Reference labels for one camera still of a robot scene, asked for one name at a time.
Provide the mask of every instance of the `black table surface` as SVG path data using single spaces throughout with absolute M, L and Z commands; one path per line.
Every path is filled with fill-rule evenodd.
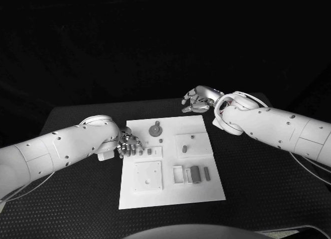
M 263 94 L 252 95 L 270 105 Z M 94 115 L 111 116 L 118 126 L 127 120 L 197 115 L 181 113 L 180 102 L 181 99 L 164 99 L 55 108 L 40 135 Z M 324 183 L 288 152 L 246 134 L 226 133 L 211 125 L 213 119 L 210 109 L 203 120 L 224 201 L 118 210 L 122 160 L 117 152 L 102 162 L 94 154 L 59 170 L 30 194 L 6 204 L 0 238 L 122 238 L 177 224 L 226 225 L 250 231 L 314 227 L 331 237 L 331 194 Z

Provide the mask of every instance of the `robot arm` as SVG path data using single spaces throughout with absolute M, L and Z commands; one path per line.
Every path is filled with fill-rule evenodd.
M 60 129 L 40 137 L 0 149 L 0 199 L 23 185 L 68 167 L 91 154 L 98 159 L 119 157 L 128 153 L 121 145 L 142 148 L 138 138 L 125 127 L 118 129 L 111 117 L 94 116 L 79 125 Z
M 183 112 L 201 112 L 203 106 L 214 107 L 213 125 L 233 135 L 243 132 L 250 138 L 292 152 L 331 167 L 331 123 L 322 122 L 306 116 L 278 110 L 260 108 L 258 103 L 246 98 L 246 94 L 235 92 L 219 98 L 206 97 L 206 92 L 214 89 L 199 86 L 183 98 L 183 104 L 188 98 L 194 98 L 191 105 Z

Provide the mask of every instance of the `small part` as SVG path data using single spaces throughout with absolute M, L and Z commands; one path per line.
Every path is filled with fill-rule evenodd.
M 186 178 L 187 178 L 187 183 L 193 184 L 190 168 L 186 168 Z
M 191 176 L 191 181 L 194 184 L 201 182 L 199 166 L 190 167 L 190 176 Z
M 209 173 L 209 168 L 207 168 L 207 167 L 204 167 L 204 168 L 203 168 L 203 170 L 204 170 L 206 181 L 210 181 L 210 173 Z
M 163 129 L 160 127 L 160 121 L 155 121 L 155 124 L 150 127 L 148 133 L 153 137 L 158 137 L 161 135 Z
M 184 184 L 181 166 L 173 166 L 174 184 Z

